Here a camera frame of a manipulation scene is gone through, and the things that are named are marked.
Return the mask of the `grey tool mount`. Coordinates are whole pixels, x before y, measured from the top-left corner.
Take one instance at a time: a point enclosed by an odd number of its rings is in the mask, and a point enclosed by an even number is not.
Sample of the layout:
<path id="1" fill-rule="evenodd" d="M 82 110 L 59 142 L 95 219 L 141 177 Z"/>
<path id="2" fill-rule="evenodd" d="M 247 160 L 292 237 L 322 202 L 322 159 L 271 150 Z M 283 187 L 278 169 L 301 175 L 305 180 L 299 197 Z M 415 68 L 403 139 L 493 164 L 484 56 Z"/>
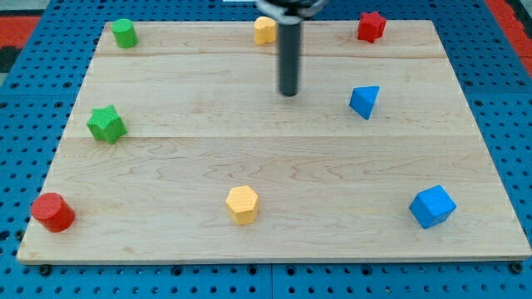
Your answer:
<path id="1" fill-rule="evenodd" d="M 328 0 L 256 0 L 257 9 L 279 24 L 298 24 L 328 4 Z"/>

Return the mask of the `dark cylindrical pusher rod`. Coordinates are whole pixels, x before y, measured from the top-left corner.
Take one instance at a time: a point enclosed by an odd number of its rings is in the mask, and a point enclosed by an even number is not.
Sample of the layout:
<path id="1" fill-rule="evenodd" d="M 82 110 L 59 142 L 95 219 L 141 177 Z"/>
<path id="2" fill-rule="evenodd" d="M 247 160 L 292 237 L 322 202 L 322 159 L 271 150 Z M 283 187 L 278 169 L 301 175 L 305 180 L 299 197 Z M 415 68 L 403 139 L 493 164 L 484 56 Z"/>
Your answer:
<path id="1" fill-rule="evenodd" d="M 278 25 L 278 87 L 283 96 L 298 94 L 301 24 Z"/>

